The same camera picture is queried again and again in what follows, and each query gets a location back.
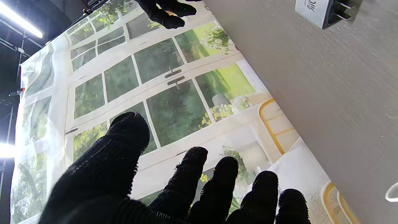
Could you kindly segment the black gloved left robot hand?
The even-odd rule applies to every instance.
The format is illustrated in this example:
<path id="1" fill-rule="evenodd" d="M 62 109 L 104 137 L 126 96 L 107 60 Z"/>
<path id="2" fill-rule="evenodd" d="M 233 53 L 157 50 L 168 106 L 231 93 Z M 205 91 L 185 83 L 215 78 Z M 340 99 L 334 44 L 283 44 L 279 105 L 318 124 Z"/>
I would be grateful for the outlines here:
<path id="1" fill-rule="evenodd" d="M 239 209 L 229 214 L 238 161 L 226 156 L 193 203 L 208 151 L 190 148 L 168 184 L 148 206 L 128 197 L 150 133 L 134 112 L 119 115 L 64 172 L 41 213 L 40 224 L 309 224 L 307 202 L 295 189 L 278 192 L 278 177 L 260 172 Z"/>

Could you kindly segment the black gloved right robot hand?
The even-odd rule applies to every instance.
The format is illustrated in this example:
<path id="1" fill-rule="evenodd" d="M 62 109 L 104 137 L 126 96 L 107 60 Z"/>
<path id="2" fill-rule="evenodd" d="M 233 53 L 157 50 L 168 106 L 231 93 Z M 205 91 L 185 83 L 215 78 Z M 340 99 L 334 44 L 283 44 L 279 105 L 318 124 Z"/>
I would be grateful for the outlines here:
<path id="1" fill-rule="evenodd" d="M 177 29 L 185 25 L 182 17 L 195 15 L 197 10 L 177 0 L 136 0 L 148 17 L 166 29 Z"/>

